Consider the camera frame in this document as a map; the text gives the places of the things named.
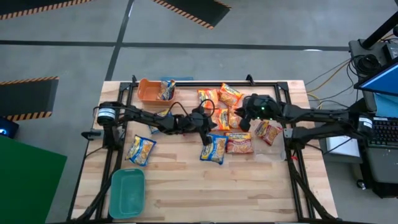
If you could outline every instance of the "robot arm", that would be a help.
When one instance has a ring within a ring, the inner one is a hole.
[[[312,139],[341,135],[360,139],[369,137],[372,133],[372,120],[364,114],[351,113],[349,110],[303,109],[296,105],[277,103],[269,95],[252,94],[245,97],[243,106],[236,110],[236,114],[242,117],[239,125],[243,131],[249,130],[252,119],[270,119],[285,124],[299,121],[325,123],[311,129],[284,129],[285,143],[290,149],[303,149]]]
[[[211,121],[211,116],[205,113],[202,106],[192,110],[191,114],[186,116],[175,114],[173,116],[159,116],[150,113],[135,106],[126,106],[118,102],[104,102],[99,105],[97,122],[104,127],[105,145],[113,145],[117,139],[117,126],[124,121],[135,121],[142,124],[148,124],[156,127],[165,134],[185,134],[199,133],[203,145],[208,145],[211,138],[208,133],[216,124]],[[116,110],[125,110],[124,116],[116,117]]]

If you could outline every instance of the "gray floor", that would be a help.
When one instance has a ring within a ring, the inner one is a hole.
[[[214,30],[206,30],[150,0],[135,0],[124,41],[347,46],[349,40],[369,35],[397,10],[393,0],[223,1],[233,10]],[[127,2],[97,0],[0,21],[0,40],[114,42]],[[53,116],[20,122],[18,140],[68,156],[47,218],[47,222],[63,221],[86,147],[80,133],[92,124],[91,109],[98,102],[113,48],[0,45],[0,52],[0,82],[60,77]],[[348,52],[122,48],[113,80],[129,80],[132,74],[151,80],[162,76],[241,80],[250,73],[262,80],[309,81],[347,58]],[[323,98],[348,86],[348,77],[341,72],[315,94]],[[355,93],[350,90],[334,100],[350,105]],[[398,200],[379,199],[357,189],[346,164],[326,163],[326,168],[339,217],[397,223]]]

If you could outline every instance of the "wooden tabletop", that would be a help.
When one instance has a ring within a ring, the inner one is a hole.
[[[292,104],[309,108],[304,83],[287,81]],[[115,101],[120,82],[104,82],[99,102]],[[190,112],[199,105],[197,89],[177,87],[176,100]],[[245,95],[268,94],[271,87],[237,87]],[[136,90],[132,105],[157,112],[163,106],[143,105]],[[173,114],[182,114],[175,106]],[[252,121],[251,131],[257,121]],[[313,127],[311,122],[298,126]],[[134,135],[157,141],[146,167],[138,167],[124,156],[132,144]],[[277,159],[283,145],[275,141],[272,147],[253,135],[254,147],[266,149],[269,158]],[[102,140],[90,142],[87,153],[99,148]],[[318,141],[310,144],[319,146]],[[226,154],[224,164],[200,161],[202,150],[199,134],[167,136],[150,134],[147,125],[129,123],[121,168],[140,168],[146,178],[146,205],[142,215],[132,222],[292,222],[297,221],[287,162],[255,162],[253,154]],[[90,155],[84,163],[72,217],[81,215],[100,190],[106,150]],[[113,155],[113,168],[116,152]],[[305,168],[312,192],[333,216],[337,216],[322,154],[316,149],[303,150]],[[303,193],[300,198],[304,214],[307,213]],[[104,217],[108,213],[109,191],[106,196]]]

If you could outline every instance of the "green plastic bin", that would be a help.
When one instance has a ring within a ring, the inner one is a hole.
[[[122,169],[112,176],[109,214],[114,219],[137,217],[145,207],[145,177],[140,169]]]

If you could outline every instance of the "ramen noodle packet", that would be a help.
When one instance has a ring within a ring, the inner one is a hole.
[[[228,141],[228,137],[215,134],[209,134],[208,136],[211,137],[211,143],[207,146],[203,146],[200,160],[213,161],[222,165],[224,162],[225,146]]]
[[[204,109],[214,109],[217,108],[218,106],[218,94],[217,94],[217,90],[216,89],[211,89],[211,90],[198,90],[198,96],[199,96],[199,100],[200,103],[203,100],[207,100],[202,104],[202,107],[204,107]]]
[[[282,132],[282,128],[271,125],[269,121],[261,121],[254,132],[257,136],[271,146],[272,143],[274,143],[276,136]]]
[[[148,157],[156,142],[147,138],[134,136],[134,142],[131,148],[127,152],[126,160],[130,160],[140,166],[146,166],[148,164]]]
[[[239,123],[241,122],[242,118],[235,114],[235,109],[237,107],[232,106],[228,110],[228,124],[231,128],[239,128]]]
[[[225,133],[228,137],[226,153],[253,153],[251,133]]]
[[[228,109],[215,109],[211,120],[217,124],[217,127],[213,128],[214,131],[229,131]]]
[[[160,91],[156,96],[156,100],[171,100],[173,98],[175,88],[175,81],[165,81],[160,82]]]
[[[164,116],[173,116],[172,112],[171,111],[168,112],[168,111],[169,111],[169,109],[162,110],[162,111],[157,112],[156,115],[159,115],[159,116],[162,116],[162,117],[164,117]],[[160,132],[159,129],[157,129],[157,128],[151,126],[151,125],[148,125],[148,127],[149,127],[149,131],[150,131],[151,134],[156,134],[156,133]]]
[[[223,83],[220,89],[220,101],[227,106],[235,106],[243,96],[243,93],[231,88],[229,85]]]

